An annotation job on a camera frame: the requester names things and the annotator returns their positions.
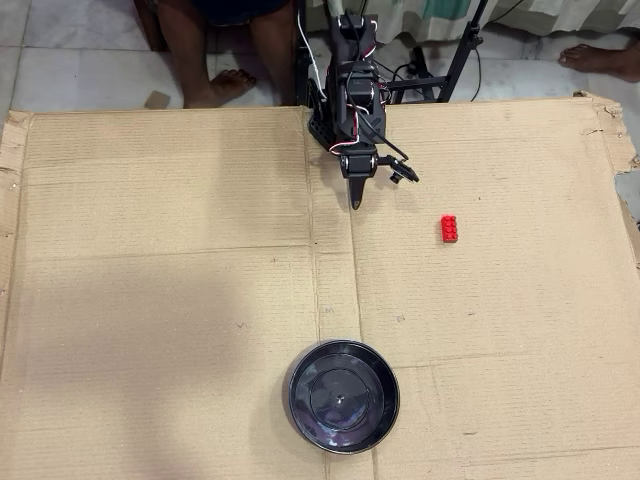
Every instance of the tiled floor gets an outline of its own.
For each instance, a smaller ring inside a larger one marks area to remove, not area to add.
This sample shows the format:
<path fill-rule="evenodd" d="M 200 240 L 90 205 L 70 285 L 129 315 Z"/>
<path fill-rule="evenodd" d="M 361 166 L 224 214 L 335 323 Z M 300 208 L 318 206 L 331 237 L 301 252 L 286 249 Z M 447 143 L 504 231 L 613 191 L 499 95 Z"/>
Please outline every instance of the tiled floor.
<path fill-rule="evenodd" d="M 585 32 L 539 38 L 497 27 L 486 29 L 482 36 L 479 99 L 570 95 L 586 89 L 622 103 L 640 150 L 640 85 L 579 74 L 556 63 L 569 46 L 589 43 L 622 48 L 633 35 Z M 258 86 L 231 105 L 278 103 L 246 30 L 220 29 L 209 43 L 211 74 L 241 67 L 258 78 Z M 394 40 L 377 50 L 377 59 L 391 69 L 407 63 L 413 46 L 408 43 L 406 38 Z M 330 57 L 326 43 L 318 37 L 311 38 L 311 44 L 320 70 L 326 71 Z M 446 71 L 456 46 L 456 42 L 424 46 L 432 73 Z M 470 99 L 477 85 L 478 62 L 472 56 L 453 99 Z M 132 0 L 0 0 L 0 116 L 9 107 L 33 111 L 142 108 L 153 90 L 170 95 L 170 107 L 181 106 L 170 59 L 149 51 Z M 417 99 L 417 94 L 407 99 Z M 640 218 L 640 188 L 637 196 Z"/>

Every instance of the black cable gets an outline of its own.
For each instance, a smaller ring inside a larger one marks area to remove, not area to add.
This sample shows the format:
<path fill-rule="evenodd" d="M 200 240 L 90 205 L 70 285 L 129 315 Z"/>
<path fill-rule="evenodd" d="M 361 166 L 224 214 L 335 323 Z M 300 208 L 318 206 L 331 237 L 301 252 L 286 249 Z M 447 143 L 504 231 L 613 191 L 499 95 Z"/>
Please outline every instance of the black cable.
<path fill-rule="evenodd" d="M 353 69 L 355 67 L 356 62 L 358 60 L 360 60 L 360 55 L 362 54 L 362 52 L 360 51 L 360 37 L 358 36 L 358 31 L 356 30 L 355 25 L 351 21 L 351 17 L 349 16 L 349 12 L 346 11 L 345 14 L 346 14 L 346 17 L 347 17 L 347 22 L 349 22 L 349 27 L 351 27 L 351 29 L 353 30 L 354 36 L 356 38 L 356 45 L 358 46 L 358 54 L 356 55 L 355 61 L 351 64 L 351 71 L 349 72 L 349 76 L 347 77 L 346 92 L 347 92 L 347 98 L 349 99 L 349 103 L 351 103 L 351 105 L 353 105 L 353 108 L 356 111 L 356 115 L 358 115 L 358 117 L 360 117 L 360 120 L 362 120 L 367 125 L 367 127 L 369 127 L 369 130 L 371 130 L 371 133 L 373 133 L 380 140 L 382 140 L 384 143 L 386 143 L 389 148 L 391 148 L 394 152 L 396 152 L 402 158 L 404 158 L 405 160 L 409 160 L 409 157 L 402 150 L 400 150 L 398 147 L 396 147 L 393 143 L 391 143 L 389 140 L 387 140 L 386 137 L 384 135 L 382 135 L 382 133 L 376 132 L 375 128 L 371 125 L 371 123 L 369 123 L 369 120 L 367 120 L 367 118 L 364 115 L 362 115 L 360 110 L 358 108 L 356 108 L 356 104 L 353 101 L 353 98 L 351 98 L 351 92 L 349 92 L 349 85 L 351 83 L 350 82 L 351 75 L 353 75 Z"/>
<path fill-rule="evenodd" d="M 513 12 L 516 8 L 518 8 L 520 6 L 520 4 L 524 2 L 524 0 L 520 0 L 518 3 L 516 3 L 513 7 L 511 7 L 509 10 L 507 10 L 506 13 L 503 13 L 502 15 L 500 15 L 498 18 L 494 18 L 493 20 L 489 20 L 487 22 L 487 25 L 491 25 L 492 23 L 496 23 L 500 20 L 502 20 L 504 17 L 506 17 L 507 15 L 509 15 L 511 12 Z"/>
<path fill-rule="evenodd" d="M 394 76 L 393 76 L 393 78 L 394 78 L 394 79 L 395 79 L 396 77 L 398 77 L 398 78 L 399 78 L 400 80 L 402 80 L 403 82 L 405 81 L 405 79 L 404 79 L 404 78 L 402 78 L 402 76 L 400 76 L 400 74 L 398 73 L 398 70 L 399 70 L 399 68 L 400 68 L 400 67 L 398 67 L 398 68 L 396 69 L 396 71 L 394 72 L 394 71 L 393 71 L 393 70 L 391 70 L 389 67 L 387 67 L 387 66 L 383 65 L 382 63 L 380 63 L 379 61 L 377 61 L 377 60 L 375 60 L 375 59 L 373 60 L 373 63 L 375 63 L 375 64 L 376 64 L 376 65 L 378 65 L 379 67 L 384 68 L 384 69 L 385 69 L 386 71 L 388 71 L 389 73 L 392 73 L 392 74 L 394 75 Z M 411 90 L 413 90 L 414 92 L 418 92 L 420 95 L 422 95 L 422 97 L 423 97 L 425 100 L 427 99 L 427 96 L 426 96 L 423 92 L 421 92 L 420 90 L 418 90 L 417 88 L 412 88 Z"/>
<path fill-rule="evenodd" d="M 391 81 L 392 81 L 392 82 L 395 82 L 395 81 L 396 81 L 396 77 L 399 77 L 399 76 L 400 76 L 400 75 L 398 75 L 398 72 L 399 72 L 400 70 L 402 70 L 403 68 L 407 68 L 407 67 L 409 67 L 410 65 L 411 65 L 410 63 L 405 63 L 404 65 L 400 65 L 398 68 L 396 68 L 396 69 L 393 71 L 393 77 L 391 78 Z"/>
<path fill-rule="evenodd" d="M 473 96 L 471 101 L 473 102 L 476 98 L 478 98 L 478 94 L 480 93 L 480 88 L 482 87 L 482 62 L 480 61 L 480 52 L 476 48 L 476 55 L 478 56 L 478 89 L 476 90 L 476 94 Z"/>

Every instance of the white cable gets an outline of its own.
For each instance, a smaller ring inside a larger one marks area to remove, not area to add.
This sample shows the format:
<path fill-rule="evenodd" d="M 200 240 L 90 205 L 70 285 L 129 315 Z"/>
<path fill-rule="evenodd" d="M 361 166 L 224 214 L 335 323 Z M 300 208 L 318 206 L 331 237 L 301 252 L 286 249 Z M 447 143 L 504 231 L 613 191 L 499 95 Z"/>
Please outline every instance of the white cable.
<path fill-rule="evenodd" d="M 309 56 L 311 57 L 311 63 L 313 64 L 313 70 L 316 72 L 316 80 L 318 81 L 318 91 L 320 92 L 320 96 L 326 100 L 327 96 L 322 91 L 322 83 L 320 83 L 320 72 L 318 72 L 318 65 L 316 64 L 316 59 L 313 57 L 313 50 L 311 50 L 311 46 L 307 41 L 307 37 L 305 37 L 304 32 L 302 31 L 302 25 L 300 24 L 300 10 L 298 10 L 298 30 L 300 30 L 300 35 L 302 35 L 302 40 L 304 40 L 304 44 L 307 46 L 307 50 L 309 50 Z"/>
<path fill-rule="evenodd" d="M 340 143 L 336 143 L 335 145 L 331 145 L 331 147 L 329 147 L 329 153 L 332 153 L 333 155 L 342 155 L 340 152 L 334 152 L 333 150 L 335 148 L 338 147 L 349 147 L 351 145 L 356 145 L 360 142 L 360 122 L 358 121 L 358 114 L 355 112 L 353 112 L 353 121 L 355 124 L 355 129 L 356 129 L 356 138 L 354 140 L 350 140 L 347 142 L 340 142 Z"/>
<path fill-rule="evenodd" d="M 347 103 L 347 107 L 353 108 L 353 105 L 351 105 L 350 103 Z M 369 113 L 369 110 L 367 110 L 365 107 L 361 107 L 360 105 L 356 105 L 356 107 L 358 110 L 360 110 L 361 112 L 366 113 L 367 115 L 371 115 Z"/>
<path fill-rule="evenodd" d="M 376 51 L 376 46 L 374 45 L 374 46 L 373 46 L 373 48 L 372 48 L 371 50 L 369 50 L 369 53 L 367 53 L 367 54 L 366 54 L 364 57 L 362 57 L 362 58 L 367 58 L 367 57 L 371 56 L 371 54 L 372 54 L 373 52 L 375 52 L 375 51 Z"/>

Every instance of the striped cloth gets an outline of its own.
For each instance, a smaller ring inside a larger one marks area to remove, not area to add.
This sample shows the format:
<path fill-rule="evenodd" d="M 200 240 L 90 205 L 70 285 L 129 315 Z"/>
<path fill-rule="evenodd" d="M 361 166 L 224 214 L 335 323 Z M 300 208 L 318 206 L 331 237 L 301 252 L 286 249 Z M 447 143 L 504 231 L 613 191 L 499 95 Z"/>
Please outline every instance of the striped cloth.
<path fill-rule="evenodd" d="M 325 25 L 322 0 L 306 0 L 309 30 Z M 359 11 L 362 0 L 343 0 Z M 388 43 L 401 32 L 417 41 L 459 38 L 479 0 L 369 0 L 368 14 L 378 15 L 378 41 Z M 511 9 L 518 0 L 490 0 L 483 23 Z M 499 23 L 548 35 L 557 30 L 613 32 L 640 28 L 640 0 L 524 0 Z"/>

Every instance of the white floor tile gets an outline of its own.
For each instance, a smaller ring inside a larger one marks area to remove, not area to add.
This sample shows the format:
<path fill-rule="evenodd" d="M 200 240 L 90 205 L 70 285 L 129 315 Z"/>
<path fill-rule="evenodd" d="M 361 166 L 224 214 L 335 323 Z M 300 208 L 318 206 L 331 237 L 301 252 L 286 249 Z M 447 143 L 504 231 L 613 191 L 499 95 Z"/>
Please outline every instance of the white floor tile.
<path fill-rule="evenodd" d="M 500 60 L 520 60 L 537 37 L 523 30 L 515 30 L 501 25 L 490 25 L 480 32 L 484 40 L 480 49 L 485 58 Z M 459 41 L 426 42 L 423 50 L 427 59 L 438 60 L 453 58 L 458 49 Z"/>
<path fill-rule="evenodd" d="M 598 48 L 621 49 L 634 41 L 631 33 L 620 31 L 617 33 L 600 34 L 595 32 L 555 32 L 540 38 L 539 52 L 536 60 L 557 61 L 563 50 L 586 43 Z"/>
<path fill-rule="evenodd" d="M 23 49 L 11 108 L 36 112 L 75 110 L 80 53 L 80 50 Z"/>
<path fill-rule="evenodd" d="M 166 54 L 25 48 L 12 107 L 32 111 L 141 109 L 153 90 L 182 107 Z M 215 57 L 208 57 L 210 74 Z"/>
<path fill-rule="evenodd" d="M 253 39 L 248 25 L 218 27 L 217 53 L 241 53 L 255 55 Z"/>
<path fill-rule="evenodd" d="M 24 43 L 46 48 L 149 50 L 132 0 L 31 0 Z"/>
<path fill-rule="evenodd" d="M 640 170 L 616 175 L 615 181 L 618 195 L 629 207 L 640 229 Z"/>
<path fill-rule="evenodd" d="M 13 83 L 18 70 L 18 57 L 20 49 L 17 47 L 0 47 L 0 136 L 4 118 L 11 105 Z"/>
<path fill-rule="evenodd" d="M 19 47 L 30 0 L 0 0 L 0 46 Z"/>
<path fill-rule="evenodd" d="M 571 96 L 588 86 L 586 75 L 555 62 L 541 60 L 482 59 L 479 100 Z M 470 61 L 460 78 L 452 100 L 469 100 L 478 88 L 478 63 Z"/>
<path fill-rule="evenodd" d="M 542 38 L 532 35 L 525 43 L 522 51 L 522 60 L 538 60 Z"/>
<path fill-rule="evenodd" d="M 258 59 L 254 55 L 240 54 L 221 54 L 216 58 L 216 74 L 223 70 L 243 69 L 256 77 L 258 80 L 256 86 L 245 93 L 240 98 L 229 102 L 226 106 L 245 107 L 257 105 L 279 105 L 280 98 L 275 87 L 271 83 L 269 74 Z"/>
<path fill-rule="evenodd" d="M 636 150 L 640 152 L 640 84 L 629 83 L 611 75 L 589 75 L 591 93 L 620 102 L 624 109 L 624 123 Z"/>

